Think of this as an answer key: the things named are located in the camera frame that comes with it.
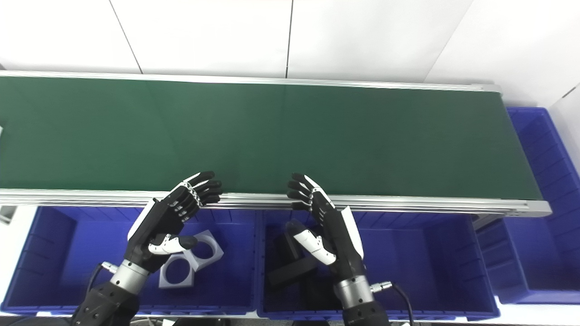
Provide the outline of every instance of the white surface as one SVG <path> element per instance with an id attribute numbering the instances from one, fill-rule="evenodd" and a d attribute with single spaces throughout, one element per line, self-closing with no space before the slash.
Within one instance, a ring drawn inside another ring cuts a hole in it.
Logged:
<path id="1" fill-rule="evenodd" d="M 576 171 L 580 173 L 580 84 L 548 110 Z"/>
<path id="2" fill-rule="evenodd" d="M 294 0 L 288 78 L 422 82 L 471 0 Z"/>
<path id="3" fill-rule="evenodd" d="M 291 0 L 113 5 L 144 73 L 284 77 Z"/>
<path id="4" fill-rule="evenodd" d="M 107 0 L 0 0 L 7 70 L 138 73 Z"/>
<path id="5" fill-rule="evenodd" d="M 474 0 L 426 82 L 489 82 L 550 106 L 580 82 L 580 1 Z"/>
<path id="6" fill-rule="evenodd" d="M 16 208 L 10 225 L 0 223 L 0 248 L 2 248 L 0 263 L 0 299 L 3 301 L 8 285 L 18 263 L 20 252 L 24 246 L 30 225 L 37 208 L 35 206 L 20 206 Z"/>

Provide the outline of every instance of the cable connector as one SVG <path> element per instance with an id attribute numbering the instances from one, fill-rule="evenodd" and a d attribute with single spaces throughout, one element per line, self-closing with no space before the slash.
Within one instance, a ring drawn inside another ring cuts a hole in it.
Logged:
<path id="1" fill-rule="evenodd" d="M 110 262 L 102 262 L 101 266 L 113 274 L 115 274 L 117 272 L 117 269 L 119 268 L 119 266 L 111 264 Z"/>
<path id="2" fill-rule="evenodd" d="M 393 286 L 393 283 L 386 281 L 386 282 L 371 284 L 370 288 L 371 288 L 372 293 L 377 293 L 377 292 L 380 292 L 382 290 L 386 290 L 392 286 Z"/>

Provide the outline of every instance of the aluminum frame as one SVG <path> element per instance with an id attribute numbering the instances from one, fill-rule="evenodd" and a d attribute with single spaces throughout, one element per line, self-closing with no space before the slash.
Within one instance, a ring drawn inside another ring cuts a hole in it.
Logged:
<path id="1" fill-rule="evenodd" d="M 149 199 L 162 199 L 167 194 L 167 191 L 0 189 L 0 205 L 144 207 Z M 206 207 L 290 209 L 292 202 L 285 194 L 224 193 L 221 197 L 219 203 Z M 552 213 L 548 202 L 535 200 L 369 195 L 330 195 L 330 198 L 339 208 L 349 205 L 353 211 L 366 212 L 469 213 L 480 216 L 499 214 L 527 217 L 541 217 Z"/>
<path id="2" fill-rule="evenodd" d="M 423 84 L 423 83 L 407 83 L 407 82 L 336 81 L 324 79 L 254 78 L 254 77 L 221 77 L 221 76 L 158 75 L 158 74 L 69 73 L 57 71 L 19 71 L 19 70 L 0 71 L 0 77 L 125 79 L 135 81 L 198 82 L 206 84 L 340 86 L 340 87 L 388 88 L 388 89 L 461 90 L 468 92 L 501 93 L 500 87 L 498 85 L 493 84 L 455 85 L 455 84 Z"/>

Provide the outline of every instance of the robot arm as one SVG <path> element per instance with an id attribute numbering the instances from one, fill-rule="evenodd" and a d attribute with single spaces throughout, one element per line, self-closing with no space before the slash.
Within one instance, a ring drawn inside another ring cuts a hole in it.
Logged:
<path id="1" fill-rule="evenodd" d="M 128 233 L 122 264 L 109 282 L 88 292 L 71 325 L 129 325 L 139 310 L 137 296 L 149 275 L 160 269 L 170 254 L 197 244 L 195 237 L 179 233 L 183 223 L 202 206 L 220 200 L 222 184 L 213 177 L 211 171 L 198 173 L 179 183 L 161 201 L 154 198 L 147 204 Z"/>
<path id="2" fill-rule="evenodd" d="M 291 189 L 288 197 L 299 200 L 292 203 L 292 208 L 310 211 L 322 226 L 324 237 L 317 237 L 297 220 L 287 223 L 287 231 L 329 266 L 335 293 L 343 306 L 345 325 L 389 325 L 387 314 L 375 300 L 367 281 L 363 246 L 350 208 L 337 210 L 324 190 L 308 176 L 294 173 L 292 179 L 288 183 Z"/>

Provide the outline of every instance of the blue plastic bin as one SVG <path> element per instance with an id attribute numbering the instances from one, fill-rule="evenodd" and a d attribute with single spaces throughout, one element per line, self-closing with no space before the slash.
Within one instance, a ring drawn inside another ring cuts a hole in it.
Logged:
<path id="1" fill-rule="evenodd" d="M 39 208 L 2 310 L 19 314 L 74 312 L 95 266 L 104 260 L 115 264 L 123 260 L 127 232 L 139 213 L 136 208 Z M 199 211 L 186 223 L 183 234 L 210 230 L 224 250 L 223 257 L 198 271 L 192 288 L 159 289 L 159 273 L 153 274 L 140 294 L 140 312 L 244 314 L 256 310 L 260 216 L 260 212 L 248 210 Z M 196 249 L 194 253 L 207 256 Z M 175 279 L 179 274 L 183 279 L 187 266 L 181 259 L 171 264 L 170 281 L 180 281 Z M 103 270 L 95 284 L 110 278 Z"/>
<path id="2" fill-rule="evenodd" d="M 297 218 L 313 225 L 305 212 L 264 213 L 264 293 L 258 315 L 271 319 L 339 320 L 339 310 L 307 310 L 300 285 L 279 291 L 265 283 L 265 274 L 281 267 L 274 239 L 284 224 Z M 355 213 L 364 247 L 369 282 L 393 281 L 408 294 L 415 317 L 450 320 L 465 316 L 481 320 L 499 315 L 485 271 L 470 216 L 428 213 Z M 324 282 L 328 267 L 320 266 L 318 281 Z M 391 319 L 407 319 L 403 300 L 392 290 L 376 294 Z"/>
<path id="3" fill-rule="evenodd" d="M 502 303 L 580 303 L 580 180 L 544 108 L 508 108 L 553 214 L 504 218 L 478 232 Z"/>

